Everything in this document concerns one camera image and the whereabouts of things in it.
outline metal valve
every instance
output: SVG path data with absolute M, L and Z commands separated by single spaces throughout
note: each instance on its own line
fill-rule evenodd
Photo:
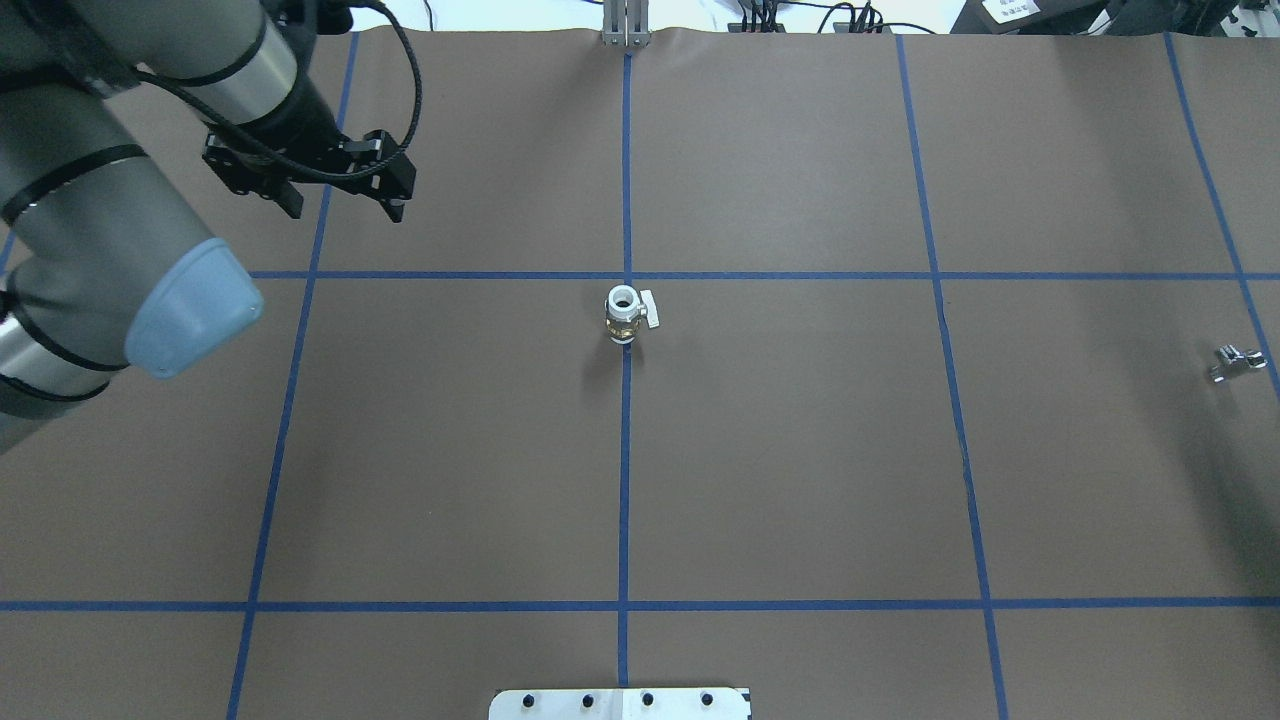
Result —
M 649 329 L 658 327 L 658 305 L 653 291 L 628 286 L 614 286 L 604 299 L 604 329 L 609 340 L 618 345 L 631 345 L 644 320 Z
M 1208 369 L 1208 379 L 1224 383 L 1245 373 L 1254 373 L 1267 366 L 1267 359 L 1257 350 L 1240 351 L 1234 345 L 1224 345 L 1215 351 L 1219 364 Z

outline sticker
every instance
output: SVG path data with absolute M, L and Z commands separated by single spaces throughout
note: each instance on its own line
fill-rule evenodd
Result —
M 997 23 L 1011 23 L 1039 12 L 1034 0 L 982 0 L 982 6 Z

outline white bracket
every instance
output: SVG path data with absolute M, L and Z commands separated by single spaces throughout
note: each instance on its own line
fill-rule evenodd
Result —
M 604 0 L 600 38 L 617 47 L 649 45 L 649 0 Z
M 504 691 L 489 720 L 750 720 L 751 692 L 737 688 Z

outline light blue cap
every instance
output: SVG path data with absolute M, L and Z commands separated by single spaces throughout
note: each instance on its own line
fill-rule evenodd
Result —
M 172 378 L 262 316 L 262 295 L 219 237 L 192 247 L 133 316 L 124 356 Z

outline blue grid line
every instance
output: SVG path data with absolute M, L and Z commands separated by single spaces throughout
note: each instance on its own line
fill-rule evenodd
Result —
M 1196 161 L 1199 163 L 1201 176 L 1204 177 L 1204 186 L 1208 188 L 1208 199 L 1213 205 L 1213 214 L 1217 217 L 1217 225 L 1222 231 L 1222 242 L 1226 245 L 1226 254 L 1231 258 L 1231 268 L 1235 269 L 1235 279 L 1240 283 L 1240 295 L 1244 297 L 1244 307 L 1249 311 L 1249 322 L 1253 323 L 1253 332 L 1258 336 L 1258 350 L 1271 357 L 1271 343 L 1262 329 L 1262 319 L 1258 309 L 1253 305 L 1253 293 L 1249 291 L 1249 281 L 1244 274 L 1244 265 L 1240 263 L 1240 252 L 1235 247 L 1235 238 L 1231 237 L 1231 227 L 1226 222 L 1226 211 L 1222 210 L 1222 201 L 1217 195 L 1217 186 L 1213 183 L 1213 174 L 1208 169 L 1208 160 L 1204 158 L 1204 149 L 1201 146 L 1199 132 L 1196 129 L 1196 118 L 1192 115 L 1192 105 L 1187 100 L 1187 87 L 1183 85 L 1183 73 L 1178 65 L 1178 53 L 1174 51 L 1174 36 L 1165 33 L 1165 51 L 1169 54 L 1169 68 L 1174 73 L 1174 86 L 1178 88 L 1178 102 L 1183 108 L 1183 119 L 1187 122 L 1187 135 L 1190 136 L 1192 149 L 1196 150 Z M 1271 375 L 1271 388 L 1280 400 L 1280 372 L 1276 364 L 1267 364 L 1267 374 Z
M 335 122 L 342 128 L 347 117 L 347 101 L 351 99 L 351 78 L 356 70 L 356 51 L 360 47 L 360 33 L 352 33 L 347 50 L 347 74 L 342 83 L 342 99 L 338 101 Z M 232 675 L 232 689 L 227 700 L 227 720 L 236 720 L 239 714 L 241 689 L 244 685 L 244 669 L 248 665 L 248 648 L 253 638 L 253 621 L 257 615 L 257 598 L 262 588 L 262 568 L 266 565 L 266 546 L 271 537 L 271 519 L 275 515 L 275 498 L 280 488 L 280 470 L 284 465 L 284 447 L 293 419 L 293 400 L 298 387 L 298 370 L 302 366 L 302 350 L 306 345 L 307 325 L 311 319 L 311 300 L 315 296 L 316 272 L 320 269 L 320 252 L 324 249 L 324 231 L 329 218 L 329 199 L 332 186 L 325 186 L 320 197 L 320 217 L 316 220 L 315 240 L 311 243 L 311 263 L 307 268 L 307 284 L 302 292 L 302 310 L 298 313 L 298 331 L 293 340 L 293 359 L 289 363 L 289 377 L 284 388 L 284 404 L 280 409 L 280 428 L 275 437 L 275 454 L 271 459 L 271 474 L 266 486 L 266 501 L 262 506 L 262 524 L 259 528 L 257 551 L 253 555 L 253 574 L 250 578 L 248 607 L 244 611 L 244 625 L 241 629 L 239 650 L 236 653 L 236 671 Z
M 18 240 L 18 234 L 10 229 L 8 237 L 4 238 L 4 247 L 0 249 L 0 274 L 9 266 L 9 255 L 13 254 L 13 242 L 15 240 Z
M 1023 597 L 943 600 L 548 600 L 548 601 L 259 601 L 257 614 L 502 614 L 502 612 L 877 612 L 1114 609 L 1280 609 L 1280 596 Z M 0 612 L 244 612 L 248 602 L 146 600 L 8 600 Z
M 978 493 L 973 486 L 973 464 L 969 460 L 969 439 L 964 425 L 964 409 L 960 405 L 960 386 L 956 380 L 955 356 L 951 351 L 951 329 L 947 327 L 946 300 L 942 296 L 942 277 L 938 272 L 938 251 L 933 241 L 933 217 L 929 213 L 929 193 L 924 184 L 924 163 L 920 159 L 920 137 L 915 124 L 915 106 L 911 101 L 911 78 L 906 67 L 906 47 L 902 36 L 895 36 L 897 45 L 897 69 L 902 78 L 902 102 L 906 108 L 906 129 L 911 141 L 911 161 L 915 165 L 915 190 L 920 200 L 920 219 L 924 227 L 924 246 L 929 255 L 929 272 L 933 274 L 933 305 L 938 315 L 938 333 L 942 337 L 942 359 L 947 370 L 947 389 L 951 395 L 951 418 L 956 427 L 956 441 L 960 443 L 960 461 L 964 471 L 965 496 L 969 506 L 969 533 L 973 539 L 974 564 L 978 570 L 978 591 L 982 594 L 983 620 L 987 626 L 987 652 L 991 656 L 991 678 L 996 693 L 996 714 L 1000 720 L 1009 720 L 1009 703 L 1005 700 L 1005 675 L 1000 662 L 1000 639 L 996 633 L 996 614 L 991 607 L 991 583 L 987 578 L 987 553 L 982 542 L 982 523 L 978 516 Z
M 306 279 L 307 270 L 253 270 L 257 279 Z M 316 279 L 381 281 L 998 281 L 998 282 L 1222 282 L 1240 273 L 1093 273 L 1093 272 L 984 272 L 984 270 L 637 270 L 630 274 L 600 270 L 317 270 Z M 1280 281 L 1280 273 L 1243 273 L 1248 281 Z
M 631 54 L 622 56 L 622 282 L 631 284 Z M 618 687 L 630 683 L 631 594 L 631 346 L 622 346 L 622 420 L 618 442 Z

